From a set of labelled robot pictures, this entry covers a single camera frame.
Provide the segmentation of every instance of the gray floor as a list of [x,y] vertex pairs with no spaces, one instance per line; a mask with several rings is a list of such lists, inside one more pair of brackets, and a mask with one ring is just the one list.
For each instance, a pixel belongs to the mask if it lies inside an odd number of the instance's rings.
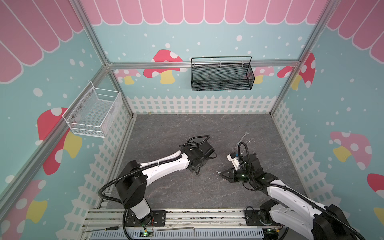
[[[264,171],[303,194],[301,182],[269,114],[138,115],[119,173],[129,161],[142,163],[166,157],[179,150],[178,145],[188,138],[209,134],[209,143],[217,158],[209,160],[197,176],[185,169],[152,183],[145,194],[148,204],[153,209],[258,208],[268,196],[246,190],[241,183],[229,183],[217,173],[233,167],[226,155],[234,151],[245,131],[249,132],[246,139],[252,140],[248,144],[250,154],[257,153]],[[115,188],[111,196],[118,197]],[[107,208],[122,206],[109,202]]]

